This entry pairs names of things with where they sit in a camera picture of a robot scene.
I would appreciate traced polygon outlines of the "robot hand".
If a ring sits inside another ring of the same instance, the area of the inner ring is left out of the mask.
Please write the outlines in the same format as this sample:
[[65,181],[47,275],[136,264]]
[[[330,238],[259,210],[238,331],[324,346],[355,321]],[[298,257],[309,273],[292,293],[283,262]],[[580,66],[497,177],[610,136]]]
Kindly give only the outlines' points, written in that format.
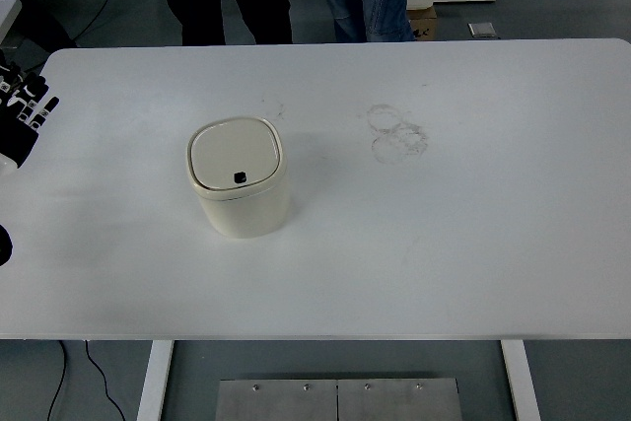
[[43,76],[22,74],[14,62],[1,54],[1,175],[19,169],[38,139],[38,133],[59,104],[52,96],[47,102],[49,86]]

